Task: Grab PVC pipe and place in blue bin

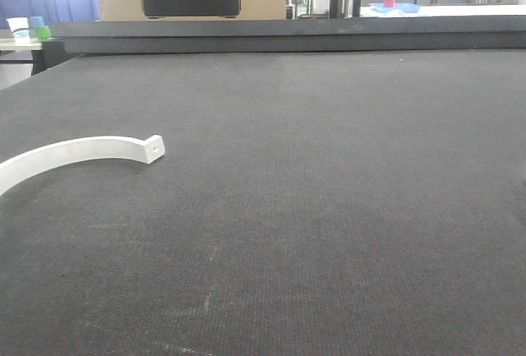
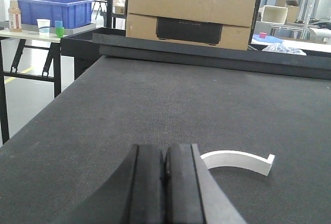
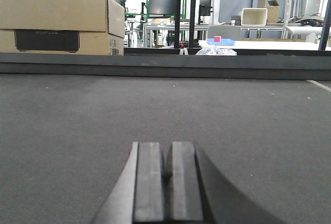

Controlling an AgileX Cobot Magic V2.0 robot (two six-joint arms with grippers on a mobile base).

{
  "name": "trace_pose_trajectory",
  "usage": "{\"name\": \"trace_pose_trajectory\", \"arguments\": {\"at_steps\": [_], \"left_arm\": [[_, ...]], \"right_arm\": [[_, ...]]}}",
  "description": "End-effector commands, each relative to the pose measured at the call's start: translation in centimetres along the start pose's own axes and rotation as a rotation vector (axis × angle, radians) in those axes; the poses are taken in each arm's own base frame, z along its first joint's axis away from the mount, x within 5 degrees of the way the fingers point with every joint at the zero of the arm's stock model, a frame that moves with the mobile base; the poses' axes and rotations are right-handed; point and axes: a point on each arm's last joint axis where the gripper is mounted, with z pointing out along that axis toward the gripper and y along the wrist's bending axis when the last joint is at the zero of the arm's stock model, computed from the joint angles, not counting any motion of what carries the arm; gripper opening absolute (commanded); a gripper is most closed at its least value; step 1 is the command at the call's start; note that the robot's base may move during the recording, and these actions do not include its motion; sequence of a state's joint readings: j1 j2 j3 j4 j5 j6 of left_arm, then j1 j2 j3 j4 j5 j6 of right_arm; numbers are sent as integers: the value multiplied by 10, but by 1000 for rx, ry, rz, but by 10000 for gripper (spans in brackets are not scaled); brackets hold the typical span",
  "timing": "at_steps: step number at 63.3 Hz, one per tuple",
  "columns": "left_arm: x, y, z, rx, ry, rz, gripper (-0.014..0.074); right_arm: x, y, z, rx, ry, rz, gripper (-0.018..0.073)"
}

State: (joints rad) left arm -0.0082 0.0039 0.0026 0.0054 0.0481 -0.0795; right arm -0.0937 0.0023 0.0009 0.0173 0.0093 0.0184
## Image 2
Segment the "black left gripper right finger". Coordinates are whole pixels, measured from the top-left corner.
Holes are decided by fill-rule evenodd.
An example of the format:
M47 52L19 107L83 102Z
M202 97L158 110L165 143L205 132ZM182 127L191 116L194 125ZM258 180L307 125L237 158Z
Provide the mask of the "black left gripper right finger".
M195 144L173 144L166 161L166 223L245 223Z

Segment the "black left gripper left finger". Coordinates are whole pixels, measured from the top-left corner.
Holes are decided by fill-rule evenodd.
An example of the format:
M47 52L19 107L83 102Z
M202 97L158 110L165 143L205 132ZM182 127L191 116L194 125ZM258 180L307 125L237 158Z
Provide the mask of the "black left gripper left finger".
M163 223L163 156L133 145L115 172L56 223Z

